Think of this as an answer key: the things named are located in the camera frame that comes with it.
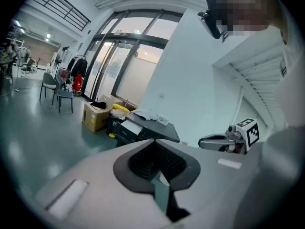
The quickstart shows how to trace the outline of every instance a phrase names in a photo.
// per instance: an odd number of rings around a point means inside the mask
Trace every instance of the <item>metal railing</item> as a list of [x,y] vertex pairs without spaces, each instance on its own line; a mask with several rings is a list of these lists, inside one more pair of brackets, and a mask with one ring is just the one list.
[[82,31],[91,21],[67,0],[33,0]]
[[231,31],[222,31],[221,32],[221,36],[222,36],[222,39],[223,39],[223,43],[225,40],[227,40],[227,38],[231,35]]

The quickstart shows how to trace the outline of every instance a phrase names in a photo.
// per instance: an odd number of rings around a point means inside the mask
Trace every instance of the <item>ceiling light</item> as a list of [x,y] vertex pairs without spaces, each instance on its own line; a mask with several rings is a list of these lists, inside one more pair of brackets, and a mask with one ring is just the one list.
[[19,27],[21,27],[21,25],[20,25],[20,23],[19,23],[18,20],[15,20],[15,22],[16,22],[16,25],[18,25]]

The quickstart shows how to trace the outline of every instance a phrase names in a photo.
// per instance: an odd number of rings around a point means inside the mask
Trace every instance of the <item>black jacket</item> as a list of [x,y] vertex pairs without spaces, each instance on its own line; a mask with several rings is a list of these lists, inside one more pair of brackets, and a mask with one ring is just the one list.
[[82,77],[85,77],[87,70],[87,61],[85,59],[79,59],[71,71],[71,76],[76,77],[78,74],[81,74]]
[[75,58],[71,59],[70,63],[68,64],[68,70],[71,70],[72,69],[72,66],[74,65],[74,62],[75,62]]

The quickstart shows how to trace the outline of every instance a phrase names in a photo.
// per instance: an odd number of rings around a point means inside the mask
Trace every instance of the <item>glass door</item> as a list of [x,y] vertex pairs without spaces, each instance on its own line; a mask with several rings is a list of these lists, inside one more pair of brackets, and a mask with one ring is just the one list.
[[93,95],[95,101],[98,101],[103,94],[111,94],[115,81],[119,75],[121,67],[125,62],[129,51],[133,46],[133,42],[129,41],[116,41],[115,46],[109,54],[108,59],[105,61],[104,66],[101,68],[101,74]]
[[93,59],[96,51],[98,50],[100,44],[101,44],[101,40],[92,41],[88,51],[86,52],[86,60],[87,60],[88,66],[91,64],[92,59]]
[[[93,55],[94,55],[95,51],[97,50],[97,47],[98,47],[99,43],[100,42],[97,42],[97,43],[95,42],[92,45],[94,50],[89,50],[87,52],[87,54],[89,53],[88,56],[91,57],[91,61],[93,59]],[[102,68],[103,64],[105,63],[108,55],[110,54],[114,44],[115,44],[114,40],[112,40],[112,41],[105,41],[103,43],[103,46],[100,49],[96,59],[95,59],[95,61],[93,63],[91,63],[91,65],[92,65],[91,66],[91,71],[90,71],[87,83],[85,85],[85,91],[84,91],[84,97],[87,100],[89,100],[89,101],[91,101],[91,99],[92,99],[92,94],[93,94],[94,88],[96,86],[97,79],[98,79],[98,77],[100,75],[101,68]]]

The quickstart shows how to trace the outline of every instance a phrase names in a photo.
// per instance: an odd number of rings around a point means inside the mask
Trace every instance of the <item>gray chair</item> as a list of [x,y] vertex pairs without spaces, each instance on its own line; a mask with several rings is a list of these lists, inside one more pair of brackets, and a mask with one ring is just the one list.
[[61,99],[70,98],[71,99],[71,110],[73,113],[73,93],[60,90],[61,84],[62,84],[61,78],[59,77],[59,75],[56,75],[56,92],[57,92],[57,98],[59,97],[58,112],[59,113],[61,112]]
[[53,99],[52,99],[52,105],[53,105],[54,95],[55,95],[55,92],[56,92],[56,80],[54,80],[54,78],[51,76],[51,74],[49,74],[49,73],[44,73],[43,74],[39,102],[41,101],[41,92],[42,92],[43,87],[44,87],[44,97],[46,97],[46,88],[51,89],[51,90],[54,91]]

